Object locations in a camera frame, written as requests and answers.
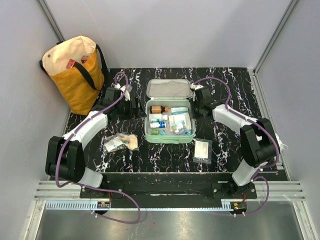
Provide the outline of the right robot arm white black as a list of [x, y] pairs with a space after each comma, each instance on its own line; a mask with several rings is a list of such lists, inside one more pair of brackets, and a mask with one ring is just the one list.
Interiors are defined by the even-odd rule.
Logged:
[[275, 165], [279, 159], [281, 147], [271, 121], [249, 117], [227, 103], [216, 101], [206, 86], [194, 89], [193, 94], [190, 104], [195, 118], [212, 117], [240, 136], [242, 161], [227, 186], [228, 194], [239, 198], [259, 171]]

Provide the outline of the white gauze pad packet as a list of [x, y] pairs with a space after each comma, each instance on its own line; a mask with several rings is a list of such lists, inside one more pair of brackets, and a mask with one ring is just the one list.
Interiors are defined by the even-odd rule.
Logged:
[[186, 129], [192, 130], [191, 118], [188, 112], [180, 113], [180, 114], [173, 114], [168, 116], [169, 120], [169, 128], [170, 131], [173, 132], [173, 124], [184, 121]]

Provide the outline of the teal plaster packet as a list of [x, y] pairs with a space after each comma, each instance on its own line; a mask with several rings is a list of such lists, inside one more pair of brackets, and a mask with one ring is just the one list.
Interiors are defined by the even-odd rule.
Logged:
[[187, 125], [183, 120], [173, 123], [171, 128], [176, 136], [190, 136], [192, 134], [191, 130], [187, 129]]

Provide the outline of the white pill bottle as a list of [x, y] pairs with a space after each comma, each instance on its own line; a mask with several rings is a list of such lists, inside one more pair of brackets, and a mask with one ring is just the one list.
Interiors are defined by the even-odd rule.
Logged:
[[164, 122], [168, 120], [167, 114], [161, 114], [161, 113], [151, 113], [149, 116], [150, 122]]

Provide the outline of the mint green medicine case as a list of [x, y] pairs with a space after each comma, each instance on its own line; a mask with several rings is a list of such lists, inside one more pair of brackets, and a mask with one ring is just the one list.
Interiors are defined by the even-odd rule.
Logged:
[[[186, 79], [152, 79], [147, 84], [146, 95], [149, 100], [145, 106], [146, 118], [144, 132], [146, 141], [153, 144], [187, 144], [195, 137], [196, 123], [192, 116], [190, 100], [192, 100], [191, 83]], [[151, 106], [168, 107], [169, 112], [163, 112], [168, 115], [166, 128], [155, 128], [159, 130], [159, 135], [151, 135], [149, 115]], [[171, 108], [187, 107], [190, 115], [192, 134], [191, 135], [174, 135], [170, 131], [169, 115]], [[160, 135], [160, 130], [164, 130], [167, 135]]]

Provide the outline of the clear bag white leaflets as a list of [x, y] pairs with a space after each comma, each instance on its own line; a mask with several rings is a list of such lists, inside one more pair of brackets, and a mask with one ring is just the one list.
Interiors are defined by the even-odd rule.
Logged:
[[117, 135], [109, 136], [103, 140], [103, 150], [106, 153], [115, 152], [118, 150], [125, 149], [125, 144]]

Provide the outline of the brown bottle orange cap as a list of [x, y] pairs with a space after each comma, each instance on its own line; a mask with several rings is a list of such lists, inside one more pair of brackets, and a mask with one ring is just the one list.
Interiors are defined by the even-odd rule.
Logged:
[[167, 106], [161, 106], [161, 105], [153, 105], [149, 107], [151, 114], [162, 114], [162, 113], [168, 113], [169, 108]]

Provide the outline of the cyan sachet strip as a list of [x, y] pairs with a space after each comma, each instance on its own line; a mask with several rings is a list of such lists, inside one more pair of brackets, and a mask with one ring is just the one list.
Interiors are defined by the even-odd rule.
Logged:
[[160, 130], [160, 131], [159, 131], [159, 134], [162, 135], [162, 136], [166, 136], [166, 135], [167, 135], [164, 130]]

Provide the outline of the clear bag yellow items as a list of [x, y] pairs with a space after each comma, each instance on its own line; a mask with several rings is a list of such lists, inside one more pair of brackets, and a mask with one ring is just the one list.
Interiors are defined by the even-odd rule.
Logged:
[[135, 151], [139, 148], [138, 138], [135, 134], [117, 133], [116, 136], [129, 150]]

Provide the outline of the small green box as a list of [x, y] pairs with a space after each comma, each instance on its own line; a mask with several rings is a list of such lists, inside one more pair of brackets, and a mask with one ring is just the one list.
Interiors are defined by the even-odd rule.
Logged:
[[159, 135], [159, 130], [158, 129], [152, 129], [151, 130], [151, 135], [153, 135], [153, 136]]

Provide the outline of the blue mask packet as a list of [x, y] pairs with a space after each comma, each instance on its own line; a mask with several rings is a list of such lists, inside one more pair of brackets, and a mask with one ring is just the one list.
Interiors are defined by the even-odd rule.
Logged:
[[171, 115], [189, 113], [189, 109], [187, 107], [173, 107], [171, 108]]

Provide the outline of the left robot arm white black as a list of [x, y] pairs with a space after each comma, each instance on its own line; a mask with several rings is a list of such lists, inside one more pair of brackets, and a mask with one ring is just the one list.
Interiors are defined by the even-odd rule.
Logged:
[[87, 117], [63, 136], [53, 136], [48, 142], [45, 173], [74, 184], [90, 186], [98, 198], [107, 195], [107, 180], [102, 174], [86, 167], [84, 149], [94, 136], [111, 123], [144, 117], [137, 96], [109, 87], [96, 102]]

